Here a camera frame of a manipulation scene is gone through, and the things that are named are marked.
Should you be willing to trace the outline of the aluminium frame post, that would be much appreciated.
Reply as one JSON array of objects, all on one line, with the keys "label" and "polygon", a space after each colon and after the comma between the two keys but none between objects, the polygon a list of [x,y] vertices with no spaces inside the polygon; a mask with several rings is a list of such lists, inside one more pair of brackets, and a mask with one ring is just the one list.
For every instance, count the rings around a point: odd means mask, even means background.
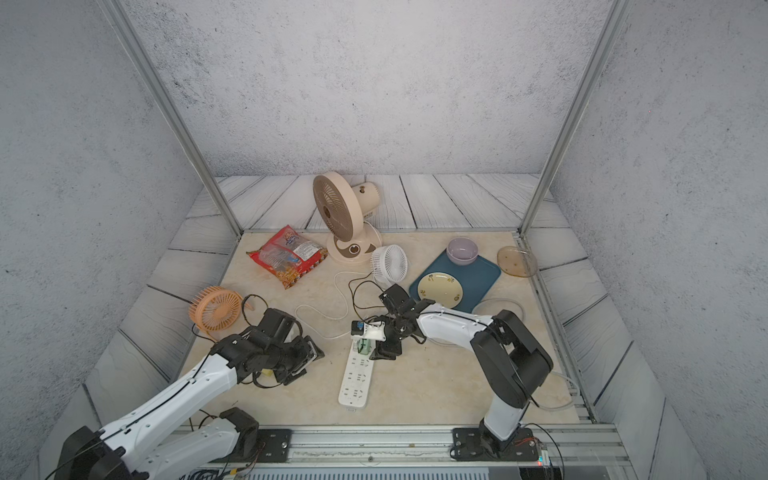
[{"label": "aluminium frame post", "polygon": [[237,237],[241,237],[244,228],[236,219],[229,202],[226,200],[218,182],[215,180],[211,169],[205,161],[201,150],[194,141],[190,130],[164,85],[157,69],[153,65],[148,53],[136,33],[128,14],[120,1],[100,0],[98,4],[107,21],[113,28],[118,41],[122,45],[135,69],[147,86],[156,105],[170,130],[180,144],[187,160],[210,195],[214,206],[224,217],[230,229]]},{"label": "aluminium frame post", "polygon": [[531,201],[518,228],[519,235],[525,237],[533,227],[536,216],[544,202],[557,172],[562,165],[567,148],[577,130],[579,122],[587,108],[590,96],[596,87],[601,72],[605,68],[611,49],[626,20],[632,4],[629,0],[615,0],[611,4],[597,43],[582,74],[579,86],[573,97],[567,115],[557,135],[556,141],[540,173]]}]

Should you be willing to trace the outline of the white power strip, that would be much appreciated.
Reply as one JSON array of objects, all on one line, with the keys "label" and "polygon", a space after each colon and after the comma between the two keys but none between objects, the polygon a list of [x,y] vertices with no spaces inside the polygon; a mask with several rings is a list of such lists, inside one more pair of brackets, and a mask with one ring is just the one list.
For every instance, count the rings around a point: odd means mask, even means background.
[{"label": "white power strip", "polygon": [[347,408],[364,408],[371,386],[374,362],[369,356],[363,356],[356,352],[355,337],[350,347],[346,367],[342,376],[338,402]]}]

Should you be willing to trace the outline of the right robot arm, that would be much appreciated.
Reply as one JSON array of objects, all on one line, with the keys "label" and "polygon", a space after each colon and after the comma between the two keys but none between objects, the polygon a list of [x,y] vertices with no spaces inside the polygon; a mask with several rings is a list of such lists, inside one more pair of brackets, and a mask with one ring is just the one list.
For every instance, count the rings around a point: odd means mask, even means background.
[{"label": "right robot arm", "polygon": [[533,394],[553,370],[553,361],[513,312],[475,315],[450,309],[432,299],[414,300],[393,285],[379,295],[384,314],[351,322],[354,339],[374,342],[372,360],[395,360],[402,342],[434,339],[474,353],[493,399],[479,424],[486,451],[500,454],[512,443]]}]

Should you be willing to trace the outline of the small orange fan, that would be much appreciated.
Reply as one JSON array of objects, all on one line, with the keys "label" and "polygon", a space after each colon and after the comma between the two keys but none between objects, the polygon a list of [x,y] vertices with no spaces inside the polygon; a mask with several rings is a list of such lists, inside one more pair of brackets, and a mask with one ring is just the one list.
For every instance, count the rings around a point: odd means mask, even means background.
[{"label": "small orange fan", "polygon": [[241,315],[243,297],[221,286],[199,291],[189,307],[188,315],[198,330],[210,339],[233,326]]}]

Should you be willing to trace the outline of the small white fan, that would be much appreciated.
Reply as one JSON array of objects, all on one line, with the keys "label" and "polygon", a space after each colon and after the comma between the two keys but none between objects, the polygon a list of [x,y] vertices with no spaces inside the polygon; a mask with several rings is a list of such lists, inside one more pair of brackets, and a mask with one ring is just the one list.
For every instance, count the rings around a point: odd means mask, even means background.
[{"label": "small white fan", "polygon": [[382,246],[371,255],[374,281],[389,288],[405,279],[408,273],[408,259],[399,245]]}]

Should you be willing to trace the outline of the left aluminium frame post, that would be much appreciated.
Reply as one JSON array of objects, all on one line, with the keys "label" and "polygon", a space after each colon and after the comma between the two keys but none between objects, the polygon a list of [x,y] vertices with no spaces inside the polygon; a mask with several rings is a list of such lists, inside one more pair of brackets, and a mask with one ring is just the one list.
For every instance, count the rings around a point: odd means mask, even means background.
[{"label": "left aluminium frame post", "polygon": [[241,237],[244,228],[236,219],[229,202],[226,200],[218,182],[215,180],[211,169],[205,161],[201,150],[194,141],[190,130],[164,85],[157,69],[153,65],[148,53],[136,33],[128,14],[120,1],[100,0],[98,4],[107,21],[113,28],[118,41],[122,45],[135,69],[147,86],[156,105],[170,130],[180,144],[187,160],[210,195],[214,206],[224,217],[230,229],[237,237]]}]

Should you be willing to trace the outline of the teal plastic tray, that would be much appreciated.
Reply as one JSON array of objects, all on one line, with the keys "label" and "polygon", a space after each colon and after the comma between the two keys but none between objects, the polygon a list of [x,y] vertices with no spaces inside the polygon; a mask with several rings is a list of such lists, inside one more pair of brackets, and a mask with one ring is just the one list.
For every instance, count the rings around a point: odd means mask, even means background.
[{"label": "teal plastic tray", "polygon": [[495,284],[501,275],[500,268],[493,262],[482,256],[466,266],[454,264],[445,251],[436,257],[432,263],[409,285],[408,292],[415,300],[420,300],[419,287],[423,278],[430,274],[446,274],[452,276],[456,283],[462,289],[462,295],[459,300],[454,301],[456,295],[449,299],[438,299],[429,296],[429,299],[435,300],[447,308],[452,308],[465,313],[471,313],[472,310],[486,296],[491,287]]}]

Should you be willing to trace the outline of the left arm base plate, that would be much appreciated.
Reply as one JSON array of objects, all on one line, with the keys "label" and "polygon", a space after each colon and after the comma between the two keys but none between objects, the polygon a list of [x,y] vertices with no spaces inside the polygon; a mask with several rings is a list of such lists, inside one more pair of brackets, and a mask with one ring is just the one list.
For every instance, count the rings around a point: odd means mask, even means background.
[{"label": "left arm base plate", "polygon": [[293,431],[291,429],[259,429],[242,435],[227,456],[212,460],[213,464],[285,463]]}]

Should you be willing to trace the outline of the cream plate with characters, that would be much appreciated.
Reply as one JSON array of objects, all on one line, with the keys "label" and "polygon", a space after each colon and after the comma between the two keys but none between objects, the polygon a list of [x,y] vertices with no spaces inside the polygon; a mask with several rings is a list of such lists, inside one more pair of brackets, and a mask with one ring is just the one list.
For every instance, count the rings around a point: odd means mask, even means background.
[{"label": "cream plate with characters", "polygon": [[419,298],[433,300],[452,309],[463,299],[464,290],[460,282],[452,275],[443,272],[426,274],[417,285]]}]

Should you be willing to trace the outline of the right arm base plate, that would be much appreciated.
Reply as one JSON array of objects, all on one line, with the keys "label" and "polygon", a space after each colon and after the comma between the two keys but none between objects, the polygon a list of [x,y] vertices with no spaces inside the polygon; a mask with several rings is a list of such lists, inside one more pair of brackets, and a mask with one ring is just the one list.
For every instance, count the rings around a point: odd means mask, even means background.
[{"label": "right arm base plate", "polygon": [[498,440],[480,427],[452,430],[449,455],[456,461],[540,462],[538,439],[528,428],[518,428],[507,440]]}]

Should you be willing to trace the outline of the red snack bag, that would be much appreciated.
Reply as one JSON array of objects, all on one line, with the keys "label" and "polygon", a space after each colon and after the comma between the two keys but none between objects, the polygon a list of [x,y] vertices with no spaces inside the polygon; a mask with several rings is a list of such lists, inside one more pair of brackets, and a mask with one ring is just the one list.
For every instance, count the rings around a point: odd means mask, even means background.
[{"label": "red snack bag", "polygon": [[323,262],[328,250],[291,226],[285,226],[258,250],[249,251],[247,255],[289,289]]}]

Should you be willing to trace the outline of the beige desk fan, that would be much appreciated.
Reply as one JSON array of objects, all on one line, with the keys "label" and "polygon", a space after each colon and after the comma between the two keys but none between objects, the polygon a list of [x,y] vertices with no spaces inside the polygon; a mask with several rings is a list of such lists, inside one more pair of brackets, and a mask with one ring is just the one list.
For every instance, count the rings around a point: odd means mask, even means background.
[{"label": "beige desk fan", "polygon": [[371,182],[351,185],[331,171],[314,178],[313,195],[330,231],[326,243],[330,256],[343,264],[369,262],[382,246],[380,233],[367,221],[381,203],[377,186]]}]

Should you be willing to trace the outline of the right aluminium frame post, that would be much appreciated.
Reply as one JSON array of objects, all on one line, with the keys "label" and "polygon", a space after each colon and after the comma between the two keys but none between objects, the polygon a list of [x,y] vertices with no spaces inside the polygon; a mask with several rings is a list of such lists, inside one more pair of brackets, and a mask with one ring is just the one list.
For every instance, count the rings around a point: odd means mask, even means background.
[{"label": "right aluminium frame post", "polygon": [[525,237],[533,227],[536,216],[544,202],[557,172],[562,165],[567,148],[577,130],[579,122],[587,108],[590,96],[596,87],[601,72],[605,68],[611,49],[626,20],[632,4],[629,0],[615,0],[611,4],[597,43],[582,74],[579,86],[573,97],[567,115],[557,135],[556,141],[540,173],[531,201],[518,228],[519,235]]}]

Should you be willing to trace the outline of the green plug adapter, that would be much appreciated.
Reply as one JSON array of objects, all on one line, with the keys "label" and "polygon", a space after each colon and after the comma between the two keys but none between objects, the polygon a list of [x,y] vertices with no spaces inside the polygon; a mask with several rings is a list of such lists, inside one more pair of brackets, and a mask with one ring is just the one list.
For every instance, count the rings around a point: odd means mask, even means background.
[{"label": "green plug adapter", "polygon": [[368,357],[374,346],[375,346],[374,341],[366,338],[361,338],[356,341],[356,352],[360,355]]}]

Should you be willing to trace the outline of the lilac ceramic bowl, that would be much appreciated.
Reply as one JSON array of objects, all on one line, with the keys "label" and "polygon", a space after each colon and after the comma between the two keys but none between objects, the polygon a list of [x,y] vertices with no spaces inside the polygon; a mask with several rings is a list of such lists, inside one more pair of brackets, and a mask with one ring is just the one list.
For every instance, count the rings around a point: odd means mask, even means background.
[{"label": "lilac ceramic bowl", "polygon": [[479,256],[477,244],[467,237],[455,237],[446,247],[448,259],[458,266],[467,266],[474,263]]}]

